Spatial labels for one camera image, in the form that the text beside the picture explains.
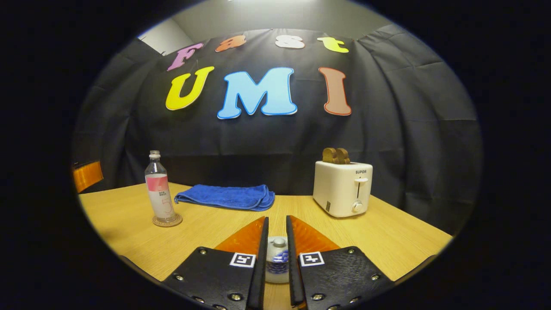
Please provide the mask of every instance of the orange gripper part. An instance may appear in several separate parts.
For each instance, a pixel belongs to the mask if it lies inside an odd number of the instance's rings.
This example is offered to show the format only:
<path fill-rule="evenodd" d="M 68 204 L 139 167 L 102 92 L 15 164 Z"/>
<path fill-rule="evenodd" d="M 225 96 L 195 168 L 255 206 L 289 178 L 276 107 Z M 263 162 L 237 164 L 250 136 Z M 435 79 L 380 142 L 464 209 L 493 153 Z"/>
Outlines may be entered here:
<path fill-rule="evenodd" d="M 341 248 L 312 226 L 292 215 L 290 215 L 290 218 L 293 225 L 297 255 L 300 253 L 323 252 Z"/>
<path fill-rule="evenodd" d="M 264 218 L 265 216 L 262 216 L 257 220 L 250 222 L 247 226 L 222 241 L 214 249 L 257 255 L 258 248 L 260 247 L 262 227 L 264 226 Z"/>

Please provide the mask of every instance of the orange letter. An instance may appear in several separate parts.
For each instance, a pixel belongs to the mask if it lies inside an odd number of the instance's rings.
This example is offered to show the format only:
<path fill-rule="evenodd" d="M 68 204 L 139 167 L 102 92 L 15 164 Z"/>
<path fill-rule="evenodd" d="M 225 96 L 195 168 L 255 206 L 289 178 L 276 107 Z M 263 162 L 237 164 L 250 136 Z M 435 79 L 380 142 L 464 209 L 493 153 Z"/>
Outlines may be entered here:
<path fill-rule="evenodd" d="M 346 102 L 343 80 L 346 77 L 339 70 L 320 67 L 320 72 L 325 76 L 327 84 L 327 102 L 323 106 L 325 112 L 335 115 L 350 115 L 352 109 Z"/>
<path fill-rule="evenodd" d="M 227 49 L 232 49 L 234 47 L 245 44 L 245 42 L 247 41 L 245 41 L 244 35 L 237 35 L 233 38 L 222 41 L 222 43 L 220 43 L 220 46 L 216 48 L 216 52 L 222 52 Z"/>

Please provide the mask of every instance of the plastic bottle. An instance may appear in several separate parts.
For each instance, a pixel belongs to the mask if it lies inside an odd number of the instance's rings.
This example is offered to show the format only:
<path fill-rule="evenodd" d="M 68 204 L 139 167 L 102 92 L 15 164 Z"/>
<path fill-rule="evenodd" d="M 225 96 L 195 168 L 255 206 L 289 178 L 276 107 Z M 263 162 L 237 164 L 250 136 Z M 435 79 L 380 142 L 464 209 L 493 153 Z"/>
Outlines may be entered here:
<path fill-rule="evenodd" d="M 159 222 L 176 220 L 169 191 L 169 180 L 165 167 L 160 163 L 161 152 L 149 152 L 149 166 L 145 170 L 145 183 L 149 191 L 149 200 L 153 206 L 155 218 Z"/>

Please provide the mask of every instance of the white toaster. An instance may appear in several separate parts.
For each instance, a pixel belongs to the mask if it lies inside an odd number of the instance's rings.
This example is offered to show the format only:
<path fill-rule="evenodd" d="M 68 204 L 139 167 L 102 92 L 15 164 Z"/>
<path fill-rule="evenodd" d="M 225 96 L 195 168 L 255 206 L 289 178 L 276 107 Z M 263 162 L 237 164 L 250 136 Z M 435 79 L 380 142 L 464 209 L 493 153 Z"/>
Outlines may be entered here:
<path fill-rule="evenodd" d="M 368 210 L 373 166 L 316 162 L 314 200 L 330 215 L 347 217 Z"/>

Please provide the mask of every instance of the folded towel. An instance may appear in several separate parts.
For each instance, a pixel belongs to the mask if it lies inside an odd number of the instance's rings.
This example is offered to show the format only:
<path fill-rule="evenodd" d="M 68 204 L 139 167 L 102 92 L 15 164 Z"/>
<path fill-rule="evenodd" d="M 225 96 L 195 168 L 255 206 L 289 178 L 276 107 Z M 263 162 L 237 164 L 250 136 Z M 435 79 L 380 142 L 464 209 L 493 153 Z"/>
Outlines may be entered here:
<path fill-rule="evenodd" d="M 183 201 L 211 207 L 264 211 L 273 205 L 275 197 L 275 193 L 269 191 L 266 185 L 237 188 L 198 184 L 178 193 L 174 197 L 174 202 Z"/>

